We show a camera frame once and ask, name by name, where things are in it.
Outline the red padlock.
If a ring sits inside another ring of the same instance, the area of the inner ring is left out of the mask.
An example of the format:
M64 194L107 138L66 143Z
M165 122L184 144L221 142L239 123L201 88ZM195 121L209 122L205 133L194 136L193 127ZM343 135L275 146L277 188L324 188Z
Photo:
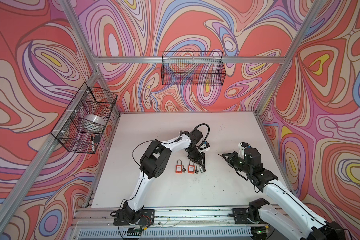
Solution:
M177 164L176 164L176 170L175 172L177 174L181 174L183 172L183 164L181 160L177 160Z
M190 174L194 174L195 173L195 170L196 170L196 166L193 162L189 162L189 165L188 165L188 173Z

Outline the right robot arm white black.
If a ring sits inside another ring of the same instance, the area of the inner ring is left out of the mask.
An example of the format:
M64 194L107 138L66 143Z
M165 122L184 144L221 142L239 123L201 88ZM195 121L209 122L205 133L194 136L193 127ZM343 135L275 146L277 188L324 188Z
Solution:
M221 154L237 175L275 201L285 214L279 213L267 200L249 203L245 214L251 223L265 222L289 240L344 240L346 229L328 222L293 195L278 177L263 167L260 152L241 143L238 152Z

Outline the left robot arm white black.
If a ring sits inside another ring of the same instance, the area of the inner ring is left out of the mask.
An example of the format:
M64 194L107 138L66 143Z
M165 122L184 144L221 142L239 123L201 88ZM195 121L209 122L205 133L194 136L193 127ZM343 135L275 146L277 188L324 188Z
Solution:
M130 199L123 200L121 210L130 220L140 214L144 207L144 200L149 188L154 181L165 171L172 153L186 151L190 163L188 171L193 173L196 166L200 167L200 172L206 171L205 152L210 149L207 141L210 134L210 126L206 123L197 125L191 132L181 131L179 136L167 140L151 140L150 145L142 155L140 162L140 175L137 185Z

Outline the white tape roll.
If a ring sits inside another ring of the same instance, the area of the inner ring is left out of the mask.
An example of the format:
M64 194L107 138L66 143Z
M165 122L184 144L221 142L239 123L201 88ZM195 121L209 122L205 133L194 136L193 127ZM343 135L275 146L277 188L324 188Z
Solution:
M106 121L98 115L89 114L83 120L83 128L89 133L101 133L105 125Z

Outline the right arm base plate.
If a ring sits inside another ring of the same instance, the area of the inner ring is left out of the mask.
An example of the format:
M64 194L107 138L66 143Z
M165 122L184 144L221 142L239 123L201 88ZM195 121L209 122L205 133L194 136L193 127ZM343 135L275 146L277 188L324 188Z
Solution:
M258 213L257 210L253 208L233 208L232 213L228 214L229 217L234 218L235 224L268 224L264 222Z

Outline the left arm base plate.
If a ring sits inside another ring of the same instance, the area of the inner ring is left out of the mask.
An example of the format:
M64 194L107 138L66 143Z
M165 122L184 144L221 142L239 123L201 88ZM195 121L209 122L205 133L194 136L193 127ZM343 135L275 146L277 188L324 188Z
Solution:
M114 217L114 226L150 226L154 223L155 210L117 210L111 216Z

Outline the aluminium front rail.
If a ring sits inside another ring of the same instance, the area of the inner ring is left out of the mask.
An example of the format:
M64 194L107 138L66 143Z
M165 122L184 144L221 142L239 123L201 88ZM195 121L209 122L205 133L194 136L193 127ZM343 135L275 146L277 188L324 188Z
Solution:
M164 207L148 207L143 209L154 209L155 217L152 226L156 227L170 227L170 226L229 226L235 224L234 218L229 217L233 208L248 208L248 206L227 206L227 207L179 207L179 208L164 208ZM77 225L84 225L88 227L113 226L114 213L118 209L111 208L90 208L78 210L75 213L72 227ZM315 223L313 212L309 214L303 211L297 214L298 219L293 219L287 215L287 212L278 206L264 205L258 213L260 218L269 225L284 226L289 225L300 231L304 229L311 230L309 223ZM245 226L262 226L265 224L239 224Z

